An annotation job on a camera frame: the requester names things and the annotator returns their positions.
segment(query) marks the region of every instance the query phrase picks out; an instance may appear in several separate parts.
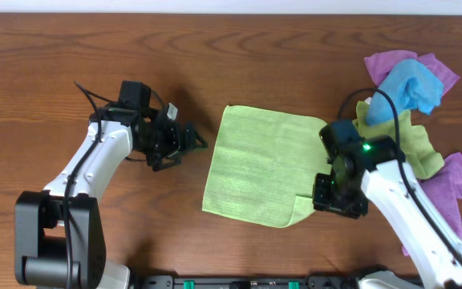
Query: pink cloth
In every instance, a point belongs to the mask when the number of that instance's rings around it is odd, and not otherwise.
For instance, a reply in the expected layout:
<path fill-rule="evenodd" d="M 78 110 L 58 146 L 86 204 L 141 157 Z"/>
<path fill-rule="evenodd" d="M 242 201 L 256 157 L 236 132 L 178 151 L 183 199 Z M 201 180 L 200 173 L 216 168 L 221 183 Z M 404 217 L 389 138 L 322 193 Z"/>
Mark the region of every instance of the pink cloth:
<path fill-rule="evenodd" d="M 459 79 L 457 74 L 436 59 L 434 53 L 429 53 L 419 57 L 413 51 L 396 50 L 380 52 L 375 53 L 372 56 L 365 57 L 365 65 L 367 66 L 368 73 L 375 85 L 379 86 L 388 76 L 391 69 L 397 63 L 405 59 L 416 59 L 425 65 L 425 67 L 443 83 L 443 94 L 447 93 Z"/>
<path fill-rule="evenodd" d="M 462 154 L 453 153 L 445 159 L 445 166 L 420 186 L 440 212 L 443 219 L 462 240 L 462 221 L 457 200 L 462 199 Z M 406 248 L 402 252 L 408 256 Z"/>

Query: microfiber cloth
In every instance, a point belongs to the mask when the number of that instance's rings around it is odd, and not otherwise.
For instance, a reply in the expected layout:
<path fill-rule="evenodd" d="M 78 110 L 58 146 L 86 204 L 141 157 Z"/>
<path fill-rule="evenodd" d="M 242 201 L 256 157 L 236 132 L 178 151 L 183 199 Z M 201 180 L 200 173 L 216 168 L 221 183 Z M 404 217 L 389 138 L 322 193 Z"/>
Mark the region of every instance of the microfiber cloth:
<path fill-rule="evenodd" d="M 386 79 L 391 69 L 405 59 L 416 59 L 425 65 L 443 83 L 443 94 L 447 93 L 460 78 L 454 71 L 439 61 L 434 53 L 418 56 L 413 51 L 385 51 L 365 57 L 365 65 L 375 85 L 379 86 Z"/>
<path fill-rule="evenodd" d="M 353 120 L 359 135 L 367 139 L 388 135 L 395 139 L 395 122 L 389 120 L 382 124 L 369 126 L 365 120 L 367 111 L 368 104 L 359 101 L 356 105 L 358 119 Z M 422 125 L 411 126 L 411 111 L 405 110 L 399 115 L 399 129 L 400 148 L 406 155 L 406 161 L 413 168 L 415 176 L 423 180 L 434 176 L 444 166 L 443 157 L 432 147 Z"/>
<path fill-rule="evenodd" d="M 462 221 L 457 200 L 462 199 L 462 154 L 453 153 L 445 159 L 445 166 L 420 186 L 443 219 L 462 240 Z"/>
<path fill-rule="evenodd" d="M 307 218 L 317 173 L 330 173 L 326 122 L 245 106 L 224 110 L 203 211 L 276 228 Z"/>
<path fill-rule="evenodd" d="M 399 115 L 405 109 L 418 108 L 431 114 L 435 106 L 440 105 L 443 84 L 422 63 L 414 59 L 399 62 L 379 85 L 393 100 Z M 392 120 L 393 112 L 389 103 L 378 92 L 372 96 L 367 113 L 368 125 L 380 124 Z"/>

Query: wood grain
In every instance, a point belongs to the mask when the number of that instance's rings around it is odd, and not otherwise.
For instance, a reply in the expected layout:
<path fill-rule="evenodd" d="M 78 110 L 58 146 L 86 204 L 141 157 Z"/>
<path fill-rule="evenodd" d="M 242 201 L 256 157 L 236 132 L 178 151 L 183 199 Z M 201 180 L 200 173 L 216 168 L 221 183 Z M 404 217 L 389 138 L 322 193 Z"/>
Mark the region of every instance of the wood grain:
<path fill-rule="evenodd" d="M 18 286 L 15 200 L 53 179 L 86 133 L 91 106 L 73 80 L 108 98 L 123 79 L 143 81 L 212 148 L 227 104 L 333 120 L 348 93 L 372 86 L 363 57 L 391 49 L 434 52 L 461 76 L 431 116 L 413 119 L 444 156 L 462 152 L 462 17 L 0 14 L 0 288 Z M 373 206 L 358 221 L 315 213 L 282 230 L 203 213 L 212 153 L 159 173 L 121 164 L 101 204 L 109 258 L 152 274 L 306 275 L 375 263 L 416 273 Z"/>

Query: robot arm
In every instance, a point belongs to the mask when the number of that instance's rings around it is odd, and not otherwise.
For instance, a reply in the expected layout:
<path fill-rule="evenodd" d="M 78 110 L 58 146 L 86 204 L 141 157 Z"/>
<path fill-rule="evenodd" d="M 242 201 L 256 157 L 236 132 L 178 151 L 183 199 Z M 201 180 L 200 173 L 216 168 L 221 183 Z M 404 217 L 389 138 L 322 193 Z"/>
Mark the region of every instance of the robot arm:
<path fill-rule="evenodd" d="M 404 162 L 403 168 L 425 210 L 462 256 L 462 241 L 420 188 L 411 166 Z M 364 173 L 361 189 L 390 222 L 416 265 L 425 288 L 442 288 L 450 282 L 462 286 L 462 266 L 432 229 L 400 180 L 397 160 L 387 161 L 378 164 L 375 171 Z"/>
<path fill-rule="evenodd" d="M 320 136 L 333 168 L 330 175 L 317 175 L 314 208 L 358 218 L 367 213 L 368 201 L 372 201 L 406 247 L 426 289 L 462 287 L 462 266 L 415 201 L 461 257 L 462 241 L 429 201 L 411 166 L 404 161 L 402 167 L 414 194 L 407 191 L 394 141 L 389 136 L 364 140 L 350 120 L 329 124 Z M 391 272 L 368 275 L 359 284 L 364 288 L 414 287 Z"/>
<path fill-rule="evenodd" d="M 100 141 L 73 176 L 69 192 L 72 287 L 128 289 L 140 283 L 126 266 L 106 260 L 98 204 L 108 183 L 132 150 L 145 154 L 147 165 L 159 171 L 180 164 L 187 152 L 207 147 L 191 124 L 182 128 L 174 121 L 177 109 L 173 105 L 168 110 L 150 108 L 152 93 L 142 83 L 123 81 L 119 100 L 91 115 L 87 136 L 66 168 L 42 192 L 21 194 L 15 204 L 15 277 L 19 283 L 65 287 L 67 240 L 48 236 L 45 229 L 64 225 L 67 177 L 74 174 L 74 167 L 97 139 L 99 120 Z"/>
<path fill-rule="evenodd" d="M 103 120 L 101 124 L 101 141 L 83 163 L 75 179 L 75 185 L 71 193 L 72 197 L 85 193 L 89 197 L 95 197 L 100 202 L 117 166 L 133 150 L 132 130 L 129 126 L 108 120 Z M 91 123 L 88 126 L 85 141 L 69 161 L 67 167 L 44 187 L 44 190 L 49 191 L 51 196 L 63 197 L 67 176 L 71 174 L 72 169 L 91 143 L 95 141 L 96 133 L 97 123 Z"/>

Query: green cloth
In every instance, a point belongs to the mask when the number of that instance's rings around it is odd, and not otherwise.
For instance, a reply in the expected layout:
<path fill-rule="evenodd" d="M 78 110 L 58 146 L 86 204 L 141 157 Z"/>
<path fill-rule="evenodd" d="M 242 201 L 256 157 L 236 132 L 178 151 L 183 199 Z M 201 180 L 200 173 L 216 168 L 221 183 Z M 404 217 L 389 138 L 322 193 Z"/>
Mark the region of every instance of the green cloth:
<path fill-rule="evenodd" d="M 365 138 L 388 135 L 395 139 L 395 122 L 387 122 L 368 126 L 365 121 L 369 105 L 363 101 L 356 106 L 357 120 L 353 123 L 358 129 L 359 135 Z M 400 148 L 406 155 L 406 161 L 413 168 L 415 176 L 422 180 L 434 176 L 444 166 L 444 160 L 429 142 L 427 132 L 423 125 L 411 126 L 411 111 L 403 111 L 399 115 Z"/>
<path fill-rule="evenodd" d="M 314 179 L 330 173 L 326 122 L 245 106 L 224 110 L 203 211 L 277 228 L 311 215 Z"/>

